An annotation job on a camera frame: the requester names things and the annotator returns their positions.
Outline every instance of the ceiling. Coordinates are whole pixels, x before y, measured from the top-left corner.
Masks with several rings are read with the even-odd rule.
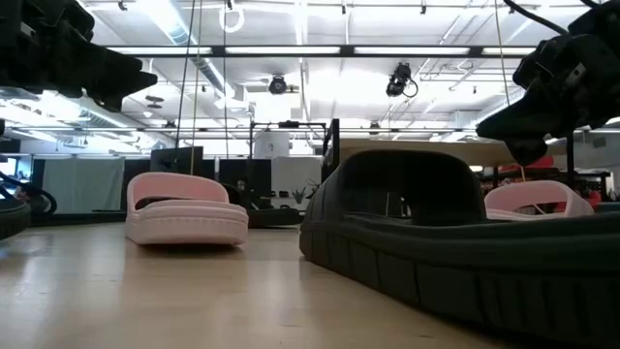
[[[420,0],[237,0],[234,7],[244,14],[244,22],[235,32],[226,33],[220,24],[224,1],[81,0],[82,6],[96,18],[93,42],[102,46],[169,46],[169,36],[157,22],[158,7],[165,11],[173,3],[180,19],[189,27],[200,46],[232,45],[443,45],[498,46],[494,0],[426,0],[422,15]],[[530,46],[555,35],[553,31],[519,15],[498,1],[499,26],[506,46]],[[578,0],[521,1],[536,13],[566,27],[587,11]],[[235,25],[237,14],[226,15],[226,24]],[[508,92],[520,90],[510,77],[518,59],[424,59],[424,58],[304,58],[251,57],[211,58],[213,68],[224,80],[239,86],[228,108],[216,103],[221,96],[195,65],[184,58],[142,59],[143,70],[159,76],[157,85],[124,101],[121,115],[129,126],[160,127],[167,121],[197,127],[249,125],[256,121],[281,121],[280,118],[329,122],[342,119],[344,127],[368,127],[378,121],[382,127],[472,127],[489,110],[506,101],[502,69],[508,76]],[[409,63],[418,83],[419,94],[407,98],[386,95],[388,77],[399,62]],[[288,84],[303,85],[301,93],[272,96],[266,85],[274,75],[282,75]],[[183,81],[184,97],[181,98]],[[161,108],[152,110],[147,95],[165,99]],[[303,111],[305,96],[307,111]],[[144,112],[152,112],[145,117]],[[241,135],[229,134],[242,138]],[[401,135],[401,140],[424,139],[426,135]],[[201,138],[210,138],[201,134]]]

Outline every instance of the ceiling duct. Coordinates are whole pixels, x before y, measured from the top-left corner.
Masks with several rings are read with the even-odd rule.
[[[142,10],[177,46],[198,45],[194,36],[190,36],[188,26],[184,23],[175,0],[139,0]],[[206,58],[191,57],[190,60],[215,88],[218,95],[233,95],[234,89],[224,80],[213,63]]]

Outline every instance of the computer monitor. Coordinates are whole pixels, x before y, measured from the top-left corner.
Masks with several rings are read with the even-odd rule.
[[[152,150],[150,171],[204,176],[202,147]]]

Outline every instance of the black frame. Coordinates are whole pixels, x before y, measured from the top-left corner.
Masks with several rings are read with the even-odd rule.
[[[179,46],[175,45],[165,45],[165,46],[106,46],[107,49],[112,50],[127,50],[127,48],[142,48],[142,49],[156,49],[156,48],[177,48]],[[179,53],[125,53],[128,56],[134,58],[195,58],[197,56],[196,52],[199,48],[210,48],[210,53],[202,53],[202,57],[212,57],[212,58],[247,58],[247,57],[321,57],[321,58],[386,58],[386,57],[396,57],[396,58],[481,58],[481,59],[498,59],[502,58],[502,55],[499,53],[487,53],[484,54],[483,51],[485,48],[499,49],[498,46],[472,46],[472,45],[191,45],[189,47],[181,47]],[[323,53],[323,52],[305,52],[305,53],[278,53],[278,52],[244,52],[244,53],[229,53],[227,52],[227,48],[290,48],[291,50],[295,48],[339,48],[339,51],[336,53]],[[356,48],[428,48],[433,49],[437,48],[439,50],[446,48],[468,48],[469,50],[466,53],[432,53],[428,52],[420,52],[420,53],[356,53]],[[524,48],[535,50],[536,47],[532,46],[507,46],[503,48]],[[505,53],[503,55],[504,58],[507,59],[521,59],[527,56],[527,54],[518,53],[518,54],[510,54]]]
[[[331,159],[327,159],[331,141]],[[325,139],[323,140],[323,166],[321,168],[321,182],[333,173],[340,165],[340,119],[332,119]]]

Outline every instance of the metal frame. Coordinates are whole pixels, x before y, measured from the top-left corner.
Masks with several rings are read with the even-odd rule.
[[[212,57],[212,58],[242,58],[242,57],[323,57],[323,58],[386,58],[386,57],[398,57],[398,58],[483,58],[483,59],[498,59],[502,58],[502,55],[498,53],[485,53],[483,52],[485,48],[493,48],[499,49],[497,46],[471,46],[471,45],[462,45],[462,46],[450,46],[450,45],[241,45],[241,46],[223,46],[223,45],[213,45],[213,46],[189,46],[180,48],[179,46],[107,46],[105,48],[121,51],[126,55],[136,57],[136,58],[196,58],[198,49],[202,50],[202,57]],[[174,52],[163,52],[157,53],[157,48],[161,50],[171,49]],[[304,48],[313,48],[316,50],[321,50],[321,48],[326,48],[326,50],[331,50],[332,48],[338,48],[337,52],[303,52],[303,53],[291,53],[291,52],[237,52],[230,53],[228,49],[239,49],[239,48],[249,48],[249,49],[257,49],[260,48],[277,48],[279,50],[286,51],[296,50],[296,49],[304,49]],[[356,48],[385,48],[385,49],[399,49],[403,50],[407,49],[426,49],[432,50],[437,49],[438,52],[388,52],[388,53],[362,53],[356,52]],[[441,51],[450,49],[450,48],[468,48],[466,52],[455,52],[455,53],[441,53]],[[511,50],[513,48],[525,49],[534,51],[536,47],[529,46],[507,46],[504,49]],[[140,52],[140,50],[151,50],[151,52]],[[506,59],[520,59],[525,57],[527,54],[524,53],[513,53],[513,52],[505,52],[504,58]]]
[[[331,141],[331,159],[328,159],[329,141]],[[333,173],[340,165],[340,119],[332,119],[325,139],[323,140],[323,165],[321,167],[321,182]]]

